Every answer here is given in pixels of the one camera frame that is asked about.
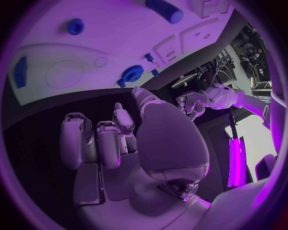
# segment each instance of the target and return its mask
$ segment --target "robotic arm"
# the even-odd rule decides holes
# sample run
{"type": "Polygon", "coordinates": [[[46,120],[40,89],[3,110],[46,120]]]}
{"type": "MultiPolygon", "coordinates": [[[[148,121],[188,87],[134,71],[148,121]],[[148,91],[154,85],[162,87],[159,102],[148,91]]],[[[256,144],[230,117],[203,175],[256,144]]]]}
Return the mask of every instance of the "robotic arm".
{"type": "Polygon", "coordinates": [[[263,125],[270,129],[269,105],[260,99],[245,95],[241,90],[235,90],[222,84],[213,84],[206,91],[187,92],[177,99],[178,107],[194,121],[196,117],[205,112],[205,107],[212,109],[226,109],[232,105],[237,108],[244,107],[260,116],[263,125]]]}

